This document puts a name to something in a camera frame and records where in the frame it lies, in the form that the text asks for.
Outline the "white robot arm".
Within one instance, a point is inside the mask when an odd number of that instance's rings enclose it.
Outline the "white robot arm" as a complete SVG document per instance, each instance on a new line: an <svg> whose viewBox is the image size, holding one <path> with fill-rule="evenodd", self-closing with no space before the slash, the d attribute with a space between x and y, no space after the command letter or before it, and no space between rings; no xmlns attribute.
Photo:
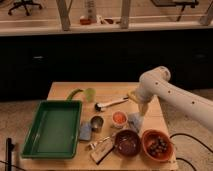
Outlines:
<svg viewBox="0 0 213 171"><path fill-rule="evenodd" d="M144 72L135 90L139 103L149 103L157 95L213 133L213 101L170 84L170 78L170 71L164 66Z"/></svg>

